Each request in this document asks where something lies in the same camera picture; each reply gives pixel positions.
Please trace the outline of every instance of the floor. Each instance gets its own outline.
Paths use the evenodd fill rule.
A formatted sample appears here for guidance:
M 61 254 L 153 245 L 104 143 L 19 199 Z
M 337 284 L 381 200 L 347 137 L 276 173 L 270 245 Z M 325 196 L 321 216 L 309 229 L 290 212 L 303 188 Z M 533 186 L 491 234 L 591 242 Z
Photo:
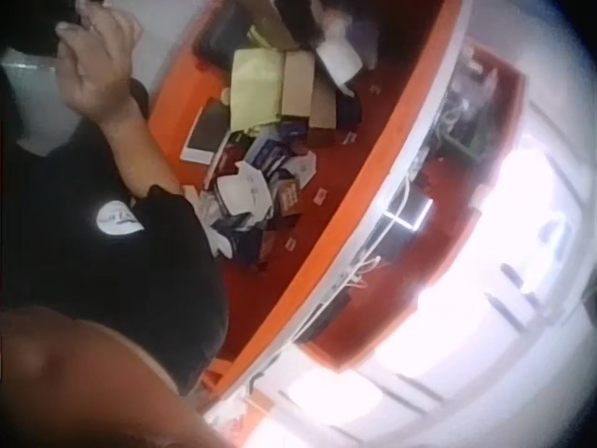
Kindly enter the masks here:
M 169 61 L 183 40 L 189 24 L 203 12 L 210 0 L 112 0 L 114 7 L 132 12 L 144 27 L 134 53 L 134 76 L 152 94 L 160 88 Z M 45 155 L 64 143 L 79 121 L 60 100 L 52 60 L 11 51 L 2 65 L 17 94 L 25 121 L 26 149 Z

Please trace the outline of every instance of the person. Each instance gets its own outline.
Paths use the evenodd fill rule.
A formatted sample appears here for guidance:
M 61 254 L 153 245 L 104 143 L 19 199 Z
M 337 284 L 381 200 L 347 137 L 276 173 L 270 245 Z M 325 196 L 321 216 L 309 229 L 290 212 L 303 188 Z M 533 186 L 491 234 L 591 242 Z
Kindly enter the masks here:
M 220 349 L 227 300 L 132 81 L 141 28 L 77 8 L 56 72 L 84 119 L 46 158 L 3 147 L 2 415 L 35 446 L 220 446 L 179 396 Z

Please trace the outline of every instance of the fingers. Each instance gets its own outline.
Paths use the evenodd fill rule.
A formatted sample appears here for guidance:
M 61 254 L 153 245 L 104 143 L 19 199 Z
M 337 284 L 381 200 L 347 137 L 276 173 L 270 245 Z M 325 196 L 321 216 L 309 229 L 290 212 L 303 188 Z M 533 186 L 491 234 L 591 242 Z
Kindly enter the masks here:
M 119 19 L 109 9 L 80 2 L 79 12 L 83 21 L 89 20 L 90 25 L 102 37 L 109 56 L 117 63 L 124 63 L 131 58 L 132 53 L 132 27 L 124 21 L 123 28 Z
M 141 24 L 139 24 L 139 21 L 128 11 L 112 8 L 110 9 L 110 12 L 122 27 L 127 39 L 128 47 L 133 49 L 137 42 L 139 42 L 141 34 L 143 33 Z
M 59 23 L 56 34 L 74 52 L 86 75 L 102 77 L 110 69 L 110 59 L 98 35 L 71 23 Z
M 77 95 L 81 86 L 81 78 L 76 69 L 76 56 L 62 41 L 58 44 L 56 78 L 58 80 L 58 88 L 66 102 Z

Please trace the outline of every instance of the yellow paper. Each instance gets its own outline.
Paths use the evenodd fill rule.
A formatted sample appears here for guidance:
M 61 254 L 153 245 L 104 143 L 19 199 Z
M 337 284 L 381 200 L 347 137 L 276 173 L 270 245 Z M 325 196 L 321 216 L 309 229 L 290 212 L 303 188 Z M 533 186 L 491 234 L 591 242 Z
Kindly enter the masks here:
M 230 130 L 243 131 L 280 120 L 284 54 L 271 49 L 239 49 L 234 54 Z

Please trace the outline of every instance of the hand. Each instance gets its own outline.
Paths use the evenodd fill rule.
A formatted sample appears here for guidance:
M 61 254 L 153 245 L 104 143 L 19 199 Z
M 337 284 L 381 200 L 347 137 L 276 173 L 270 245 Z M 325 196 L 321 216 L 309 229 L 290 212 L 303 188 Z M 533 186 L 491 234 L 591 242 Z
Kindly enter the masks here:
M 142 33 L 130 14 L 78 1 L 84 26 L 59 23 L 56 73 L 64 102 L 100 126 L 132 109 L 132 51 Z

